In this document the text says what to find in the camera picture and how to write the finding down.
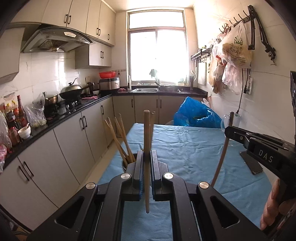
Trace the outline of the person's right hand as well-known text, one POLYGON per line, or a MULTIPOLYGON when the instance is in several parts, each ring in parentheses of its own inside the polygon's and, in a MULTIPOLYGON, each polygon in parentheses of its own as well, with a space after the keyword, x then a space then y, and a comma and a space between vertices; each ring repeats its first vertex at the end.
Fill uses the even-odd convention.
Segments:
POLYGON ((261 230, 266 229, 267 226, 271 226, 278 214, 286 215, 295 204, 295 198, 279 204, 279 202, 277 202, 276 200, 279 195, 279 191, 280 179, 278 178, 273 183, 272 190, 263 209, 263 213, 260 219, 261 230))

